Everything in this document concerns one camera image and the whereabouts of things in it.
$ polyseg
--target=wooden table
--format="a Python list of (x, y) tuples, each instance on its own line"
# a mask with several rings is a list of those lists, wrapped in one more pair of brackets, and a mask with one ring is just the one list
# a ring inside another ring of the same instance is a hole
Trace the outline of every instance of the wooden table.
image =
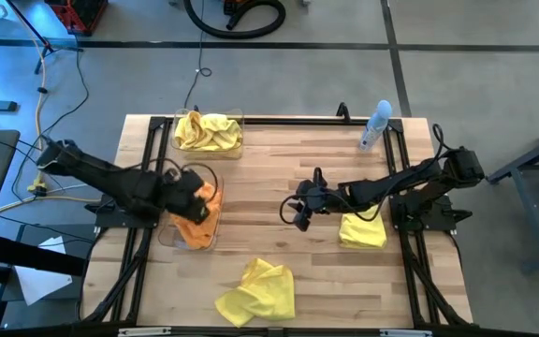
[[(150, 118), (126, 116), (116, 165), (141, 161)], [(402, 121), (411, 164), (433, 156), (427, 120)], [(297, 317), (281, 322), (255, 318), (247, 326), (412, 327), (401, 246), (390, 225), (389, 207), (382, 210), (387, 233), (382, 250), (341, 248), (338, 214), (315, 215), (305, 233), (283, 224), (278, 216), (280, 202), (301, 180), (311, 179), (315, 167), (322, 168), (331, 187), (387, 175), (383, 142), (368, 154), (359, 153), (361, 132), (361, 126), (246, 126), (240, 160), (207, 162), (225, 180), (214, 249), (193, 252), (160, 244), (157, 234), (164, 226), (162, 220), (151, 242), (138, 324), (230, 326), (213, 302), (236, 287), (245, 265), (260, 257), (274, 265), (285, 264), (294, 273)], [(168, 157), (177, 157), (171, 146)], [(116, 281), (126, 232), (111, 229), (96, 245), (84, 283), (83, 315), (93, 311)], [(457, 312), (471, 321), (455, 246), (444, 233), (426, 232), (425, 236), (434, 283)], [(131, 281), (126, 288), (123, 315), (128, 311), (132, 286)], [(428, 317), (423, 286), (417, 289), (422, 313)]]

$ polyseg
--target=vacuum hose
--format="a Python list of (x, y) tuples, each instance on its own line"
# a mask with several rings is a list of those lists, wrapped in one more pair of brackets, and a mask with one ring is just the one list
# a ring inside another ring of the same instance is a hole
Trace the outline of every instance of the vacuum hose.
[[(280, 1), (278, 0), (249, 0), (246, 3), (244, 3), (242, 6), (240, 6), (236, 10), (234, 15), (230, 18), (230, 21), (226, 25), (226, 28), (228, 29), (228, 32), (227, 32), (227, 31), (215, 29), (211, 26), (208, 26), (206, 23), (204, 23), (195, 13), (195, 10), (193, 9), (193, 4), (191, 4), (191, 0), (183, 0), (183, 2), (184, 2), (184, 9), (186, 10), (186, 13), (191, 18), (193, 23), (200, 30), (202, 30), (203, 32), (213, 37), (220, 37), (220, 38), (226, 38), (226, 39), (245, 39), (245, 38), (262, 37), (280, 28), (280, 26), (284, 23), (284, 20), (286, 19), (286, 8), (284, 8), (284, 5), (282, 5)], [(247, 32), (229, 32), (232, 29), (234, 29), (234, 27), (239, 23), (240, 19), (247, 11), (257, 6), (274, 7), (278, 11), (278, 17), (276, 18), (274, 22), (262, 28), (254, 29)]]

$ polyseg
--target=plastic bin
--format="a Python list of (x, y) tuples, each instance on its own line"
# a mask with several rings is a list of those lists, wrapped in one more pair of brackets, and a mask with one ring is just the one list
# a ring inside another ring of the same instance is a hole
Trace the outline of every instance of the plastic bin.
[[(203, 168), (203, 167), (191, 167), (201, 178), (203, 178), (204, 181), (207, 183), (214, 184), (214, 179), (211, 175), (211, 173)], [(176, 247), (176, 248), (182, 248), (186, 250), (195, 250), (195, 251), (205, 251), (205, 250), (211, 250), (213, 246), (215, 245), (215, 239), (217, 237), (217, 233), (220, 227), (220, 219), (222, 218), (222, 207), (224, 206), (224, 179), (221, 175), (217, 175), (217, 181), (218, 184), (216, 186), (217, 193), (214, 198), (219, 198), (220, 202), (220, 211), (217, 216), (216, 224), (215, 224), (215, 230), (213, 231), (213, 234), (211, 236), (211, 240), (208, 245), (199, 247), (199, 248), (192, 248), (186, 243), (186, 240), (182, 237), (181, 232), (178, 230), (178, 228), (175, 226), (175, 224), (172, 221), (172, 218), (169, 216), (169, 213), (165, 213), (162, 219), (163, 227), (161, 228), (161, 231), (158, 234), (158, 240), (159, 243), (169, 246), (169, 247)]]
[(240, 159), (242, 157), (243, 142), (244, 142), (244, 115), (242, 110), (234, 109), (228, 112), (201, 112), (201, 115), (207, 115), (210, 113), (221, 113), (227, 116), (229, 120), (235, 120), (238, 122), (240, 129), (242, 130), (242, 137), (240, 139), (240, 146), (222, 150), (222, 151), (202, 151), (198, 149), (181, 149), (179, 142), (174, 137), (176, 133), (176, 126), (181, 118), (186, 117), (189, 110), (180, 109), (176, 111), (174, 115), (174, 121), (172, 123), (171, 129), (171, 141), (170, 144), (174, 149), (176, 155), (186, 161), (195, 161), (195, 160), (213, 160), (213, 159)]

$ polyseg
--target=plastic bottle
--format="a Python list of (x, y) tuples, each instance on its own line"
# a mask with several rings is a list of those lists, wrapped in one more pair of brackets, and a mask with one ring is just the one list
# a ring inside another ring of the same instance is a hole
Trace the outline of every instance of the plastic bottle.
[(388, 126), (388, 119), (392, 116), (392, 107), (387, 100), (381, 100), (375, 108), (375, 112), (365, 125), (365, 131), (359, 142), (361, 151), (369, 151), (373, 144), (380, 139), (382, 133)]

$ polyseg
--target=red equipment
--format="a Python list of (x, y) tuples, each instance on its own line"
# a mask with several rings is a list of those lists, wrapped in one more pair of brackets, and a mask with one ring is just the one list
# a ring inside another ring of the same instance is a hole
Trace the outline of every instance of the red equipment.
[(68, 34), (89, 37), (108, 0), (45, 0), (45, 3), (53, 9)]

